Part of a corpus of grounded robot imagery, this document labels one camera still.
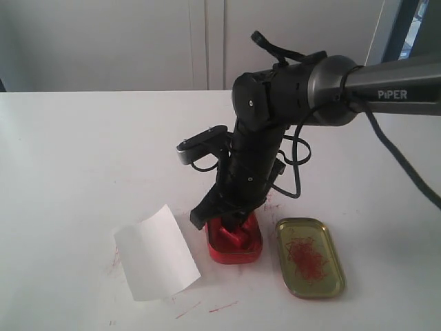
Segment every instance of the piper logo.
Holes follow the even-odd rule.
[[[379,99],[407,100],[407,90],[378,90]]]

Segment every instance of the white wall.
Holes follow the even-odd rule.
[[[8,92],[32,91],[23,54],[3,5],[0,4],[0,79]]]
[[[225,0],[225,87],[275,62],[249,38],[260,30],[277,46],[326,50],[364,64],[383,0]]]
[[[189,1],[7,4],[39,91],[194,88]]]

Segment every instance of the table surface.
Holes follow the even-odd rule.
[[[441,119],[378,120],[441,192]],[[221,123],[234,123],[228,91],[0,95],[0,329],[439,330],[441,213],[364,115],[305,128],[313,157],[300,169],[302,196],[270,192],[258,209],[259,260],[213,262],[189,211],[215,173],[181,165],[175,146]],[[278,184],[292,188],[291,170]],[[165,203],[203,276],[172,298],[134,302],[113,229]],[[288,293],[274,243],[283,217],[328,225],[347,278],[341,297]]]

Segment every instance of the tin lid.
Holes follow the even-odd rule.
[[[292,294],[304,299],[330,298],[344,290],[345,276],[323,223],[282,219],[276,231],[283,279]]]

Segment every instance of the white paper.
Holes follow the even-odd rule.
[[[149,219],[125,226],[114,236],[135,301],[170,297],[201,277],[167,205]]]

